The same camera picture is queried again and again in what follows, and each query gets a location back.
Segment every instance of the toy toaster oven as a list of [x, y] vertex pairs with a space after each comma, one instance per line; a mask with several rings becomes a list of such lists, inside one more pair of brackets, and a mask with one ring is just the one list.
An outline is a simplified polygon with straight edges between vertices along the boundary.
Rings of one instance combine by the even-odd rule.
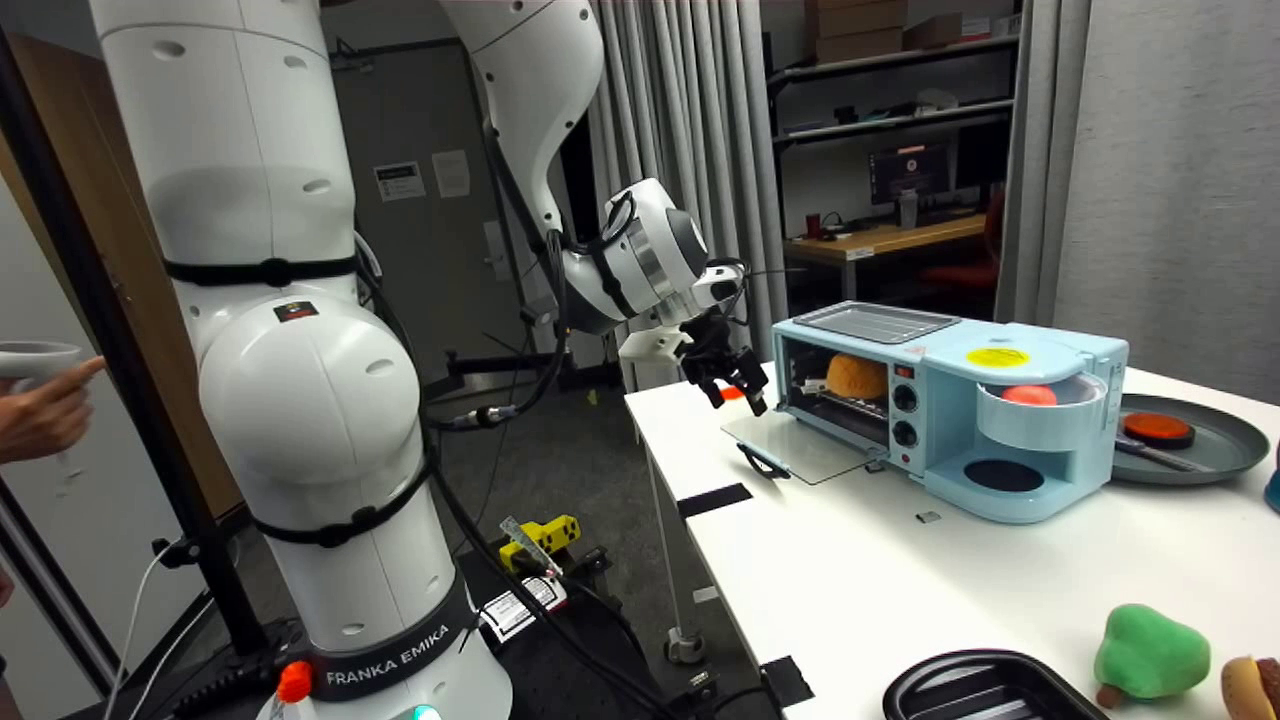
[[1128, 346], [885, 303], [772, 329], [778, 410], [996, 526], [1112, 478]]

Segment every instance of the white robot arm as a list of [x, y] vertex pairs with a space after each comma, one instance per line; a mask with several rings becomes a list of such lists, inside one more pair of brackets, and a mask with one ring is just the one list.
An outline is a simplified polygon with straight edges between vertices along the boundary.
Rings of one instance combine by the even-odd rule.
[[[572, 329], [679, 329], [689, 379], [755, 403], [734, 270], [651, 183], [564, 243], [548, 164], [601, 82], [585, 0], [449, 4]], [[315, 0], [91, 0], [128, 145], [198, 366], [198, 403], [309, 632], [315, 693], [263, 717], [507, 717], [423, 478], [420, 379], [357, 299], [351, 176]]]

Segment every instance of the green toy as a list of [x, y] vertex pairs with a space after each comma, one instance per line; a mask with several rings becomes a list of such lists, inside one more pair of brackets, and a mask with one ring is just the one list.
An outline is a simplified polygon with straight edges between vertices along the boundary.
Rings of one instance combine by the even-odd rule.
[[1104, 683], [1096, 703], [1150, 703], [1185, 695], [1208, 677], [1208, 641], [1144, 606], [1119, 606], [1096, 647], [1091, 674]]

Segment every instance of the white tabletop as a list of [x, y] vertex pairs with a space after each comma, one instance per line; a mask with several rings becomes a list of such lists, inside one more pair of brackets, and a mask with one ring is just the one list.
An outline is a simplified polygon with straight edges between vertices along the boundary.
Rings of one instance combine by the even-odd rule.
[[[1212, 403], [1280, 435], [1273, 403], [1150, 371], [1128, 371], [1123, 388]], [[692, 386], [637, 393], [626, 410], [673, 501], [750, 491], [689, 518], [689, 529], [750, 656], [792, 656], [816, 693], [789, 717], [880, 717], [895, 674], [950, 647], [1028, 652], [1091, 695], [1091, 652], [1116, 606], [1150, 606], [1212, 643], [1212, 677], [1195, 693], [1123, 717], [1223, 717], [1218, 665], [1280, 652], [1280, 518], [1260, 501], [1273, 458], [1240, 483], [1112, 483], [1046, 526], [1000, 529], [899, 472], [758, 482], [718, 432], [749, 410], [715, 412]]]

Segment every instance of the metal shelf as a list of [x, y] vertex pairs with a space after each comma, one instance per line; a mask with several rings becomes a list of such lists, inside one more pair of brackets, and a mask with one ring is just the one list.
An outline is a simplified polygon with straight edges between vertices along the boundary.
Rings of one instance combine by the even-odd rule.
[[1015, 49], [1015, 36], [996, 36], [996, 40], [970, 40], [970, 44], [950, 44], [950, 49], [918, 49], [918, 51], [889, 51], [889, 57], [859, 57], [844, 63], [816, 63], [816, 68], [782, 68], [768, 82], [768, 93], [782, 93], [789, 86], [798, 82], [823, 82], [823, 78], [850, 78], [850, 71], [880, 71], [880, 68], [903, 68], [903, 63], [930, 63], [930, 61], [957, 61], [957, 57], [978, 57], [978, 51], [1005, 51]]
[[782, 131], [772, 142], [772, 148], [839, 142], [839, 136], [899, 131], [899, 130], [925, 130], [925, 126], [957, 126], [957, 119], [1005, 118], [1005, 113], [1010, 113], [1010, 101], [984, 101], [984, 106], [942, 107], [942, 113], [926, 113], [926, 118], [875, 118], [875, 119], [854, 119], [854, 126], [823, 126], [823, 130]]

